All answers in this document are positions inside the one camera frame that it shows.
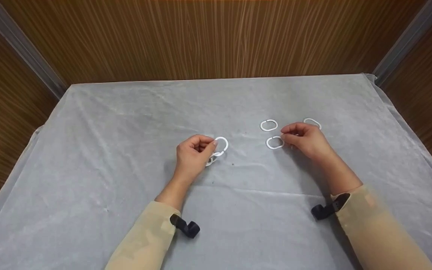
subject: white oval ring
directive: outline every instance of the white oval ring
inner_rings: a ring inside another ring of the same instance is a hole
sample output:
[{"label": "white oval ring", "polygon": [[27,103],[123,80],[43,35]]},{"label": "white oval ring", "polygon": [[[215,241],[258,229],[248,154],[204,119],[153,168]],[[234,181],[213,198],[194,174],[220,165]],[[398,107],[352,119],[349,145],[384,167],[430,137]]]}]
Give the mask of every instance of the white oval ring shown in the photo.
[{"label": "white oval ring", "polygon": [[[281,144],[281,145],[279,145],[279,146],[276,146],[276,147],[272,147],[271,145],[269,145],[269,141],[272,140],[272,139],[280,139],[281,142],[283,142],[283,144]],[[279,148],[281,148],[281,147],[284,146],[284,141],[283,141],[283,139],[281,139],[280,136],[273,136],[273,137],[269,137],[268,140],[266,140],[266,146],[267,146],[269,149],[273,149],[273,150],[274,150],[274,149],[279,149]]]},{"label": "white oval ring", "polygon": [[[270,128],[270,129],[266,129],[263,128],[263,124],[267,123],[267,122],[273,122],[276,124],[276,126],[274,128]],[[264,120],[261,122],[261,124],[259,124],[259,127],[263,130],[263,131],[271,131],[271,130],[275,130],[276,128],[278,128],[278,122],[274,121],[273,119],[268,119],[268,120]]]},{"label": "white oval ring", "polygon": [[230,145],[230,143],[228,143],[228,140],[226,140],[225,137],[218,137],[218,138],[216,138],[214,140],[219,140],[219,139],[223,140],[226,143],[226,146],[224,147],[223,151],[221,151],[221,152],[214,152],[213,155],[211,155],[211,157],[220,157],[220,156],[222,156],[224,154],[224,151],[228,150],[228,147]]},{"label": "white oval ring", "polygon": [[209,165],[213,164],[216,161],[216,157],[215,156],[211,156],[209,158],[209,161],[206,162],[206,167],[208,167]]},{"label": "white oval ring", "polygon": [[318,121],[314,120],[313,118],[305,118],[303,120],[303,123],[307,123],[308,120],[311,120],[311,121],[315,122],[318,125],[319,130],[321,130],[321,128],[322,128],[321,124]]}]

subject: beige sleeve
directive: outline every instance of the beige sleeve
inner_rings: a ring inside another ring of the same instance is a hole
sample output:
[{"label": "beige sleeve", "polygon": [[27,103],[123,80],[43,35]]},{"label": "beige sleeve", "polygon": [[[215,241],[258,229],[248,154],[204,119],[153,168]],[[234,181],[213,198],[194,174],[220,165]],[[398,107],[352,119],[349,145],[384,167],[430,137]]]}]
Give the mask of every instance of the beige sleeve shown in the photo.
[{"label": "beige sleeve", "polygon": [[365,270],[432,270],[428,257],[365,186],[349,193],[336,215]]},{"label": "beige sleeve", "polygon": [[106,270],[159,270],[176,230],[170,217],[181,213],[160,202],[151,202],[113,252]]}]

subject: metal frame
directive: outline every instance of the metal frame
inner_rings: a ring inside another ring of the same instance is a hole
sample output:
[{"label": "metal frame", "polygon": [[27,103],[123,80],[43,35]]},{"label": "metal frame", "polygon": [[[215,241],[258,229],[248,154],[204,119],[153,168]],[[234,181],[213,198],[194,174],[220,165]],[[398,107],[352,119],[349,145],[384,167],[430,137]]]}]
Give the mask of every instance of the metal frame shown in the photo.
[{"label": "metal frame", "polygon": [[65,84],[46,62],[36,47],[29,41],[28,37],[19,28],[16,22],[6,12],[0,4],[0,34],[14,48],[19,56],[33,70],[33,72],[43,81],[48,89],[61,99],[65,93]]},{"label": "metal frame", "polygon": [[373,74],[377,76],[376,84],[378,86],[385,82],[431,26],[432,0],[427,0],[418,14],[416,14],[413,21],[411,21],[403,34],[401,34],[396,43],[394,43],[393,47],[386,53],[385,57],[379,62],[379,65],[374,69]]}]

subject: wrinkled cloth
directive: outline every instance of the wrinkled cloth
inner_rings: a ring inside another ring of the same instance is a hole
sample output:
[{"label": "wrinkled cloth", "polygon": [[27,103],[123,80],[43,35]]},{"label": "wrinkled cloth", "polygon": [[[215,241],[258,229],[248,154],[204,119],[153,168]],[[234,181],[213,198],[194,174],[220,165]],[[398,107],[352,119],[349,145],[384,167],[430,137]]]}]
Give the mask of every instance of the wrinkled cloth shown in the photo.
[{"label": "wrinkled cloth", "polygon": [[[374,194],[365,186],[347,193],[336,215],[365,270],[432,270],[428,257]],[[159,270],[175,232],[173,214],[180,216],[169,205],[149,203],[105,269]]]},{"label": "wrinkled cloth", "polygon": [[307,117],[432,262],[432,157],[360,74],[72,85],[0,200],[0,270],[105,268],[195,133],[229,148],[187,195],[201,232],[176,233],[162,269],[360,268],[337,218],[311,215],[322,173],[259,127]]}]

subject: person's right hand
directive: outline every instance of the person's right hand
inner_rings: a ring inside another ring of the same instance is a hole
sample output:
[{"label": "person's right hand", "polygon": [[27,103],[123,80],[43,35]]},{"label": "person's right hand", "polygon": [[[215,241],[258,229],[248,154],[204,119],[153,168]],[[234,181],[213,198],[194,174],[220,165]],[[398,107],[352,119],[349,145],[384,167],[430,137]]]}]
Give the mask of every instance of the person's right hand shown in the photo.
[{"label": "person's right hand", "polygon": [[335,153],[315,125],[296,122],[282,128],[281,133],[285,143],[294,145],[315,162],[322,162]]}]

